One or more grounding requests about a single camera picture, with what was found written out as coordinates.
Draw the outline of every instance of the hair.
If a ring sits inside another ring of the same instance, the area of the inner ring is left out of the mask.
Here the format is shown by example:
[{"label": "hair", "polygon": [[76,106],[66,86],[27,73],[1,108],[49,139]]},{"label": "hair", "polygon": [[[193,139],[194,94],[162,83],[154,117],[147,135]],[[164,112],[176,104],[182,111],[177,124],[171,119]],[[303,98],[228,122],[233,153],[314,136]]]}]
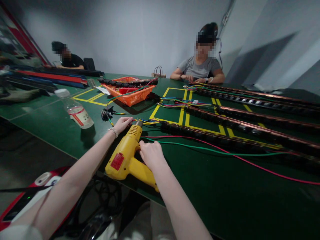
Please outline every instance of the hair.
[{"label": "hair", "polygon": [[52,51],[58,54],[61,54],[65,49],[67,49],[67,46],[62,42],[53,41],[51,45]]},{"label": "hair", "polygon": [[217,40],[218,25],[215,22],[204,25],[197,36],[197,44],[212,44]]}]

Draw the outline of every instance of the plastic water bottle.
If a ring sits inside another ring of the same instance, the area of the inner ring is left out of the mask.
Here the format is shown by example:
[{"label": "plastic water bottle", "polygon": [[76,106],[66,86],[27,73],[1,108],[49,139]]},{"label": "plastic water bottle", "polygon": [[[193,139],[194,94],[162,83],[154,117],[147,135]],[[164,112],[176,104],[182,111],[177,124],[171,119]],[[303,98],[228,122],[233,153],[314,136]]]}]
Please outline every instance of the plastic water bottle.
[{"label": "plastic water bottle", "polygon": [[58,89],[55,90],[54,93],[61,98],[64,104],[64,109],[70,115],[70,118],[79,125],[79,127],[86,129],[93,125],[93,120],[88,115],[82,104],[75,101],[67,89]]}]

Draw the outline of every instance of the paper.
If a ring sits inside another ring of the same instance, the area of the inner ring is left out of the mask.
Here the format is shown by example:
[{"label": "paper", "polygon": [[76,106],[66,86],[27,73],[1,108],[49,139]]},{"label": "paper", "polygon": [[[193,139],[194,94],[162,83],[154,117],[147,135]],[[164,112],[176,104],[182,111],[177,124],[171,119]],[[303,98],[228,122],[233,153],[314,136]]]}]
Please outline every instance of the paper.
[{"label": "paper", "polygon": [[94,86],[95,88],[99,89],[101,92],[103,92],[104,94],[107,94],[107,95],[110,95],[109,91],[105,88],[102,88],[102,87],[96,87]]}]

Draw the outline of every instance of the heat gun handle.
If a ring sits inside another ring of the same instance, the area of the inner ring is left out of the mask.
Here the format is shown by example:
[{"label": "heat gun handle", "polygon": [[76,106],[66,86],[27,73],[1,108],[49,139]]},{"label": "heat gun handle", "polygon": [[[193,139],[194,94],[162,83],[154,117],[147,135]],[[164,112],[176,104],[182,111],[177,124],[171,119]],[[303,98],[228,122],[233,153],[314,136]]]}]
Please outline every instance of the heat gun handle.
[{"label": "heat gun handle", "polygon": [[134,177],[138,178],[139,180],[148,184],[149,186],[153,187],[157,192],[159,192],[156,180],[154,179],[151,170],[134,157],[130,159],[129,172]]}]

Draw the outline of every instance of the black t-shirt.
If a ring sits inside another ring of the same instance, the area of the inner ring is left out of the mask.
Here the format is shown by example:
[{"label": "black t-shirt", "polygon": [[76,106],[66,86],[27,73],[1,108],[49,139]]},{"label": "black t-shirt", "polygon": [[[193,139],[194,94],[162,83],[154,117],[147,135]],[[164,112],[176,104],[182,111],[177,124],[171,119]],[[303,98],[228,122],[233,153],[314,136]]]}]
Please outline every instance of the black t-shirt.
[{"label": "black t-shirt", "polygon": [[62,66],[64,67],[79,67],[80,65],[86,69],[83,60],[75,54],[71,54],[71,58],[62,59]]}]

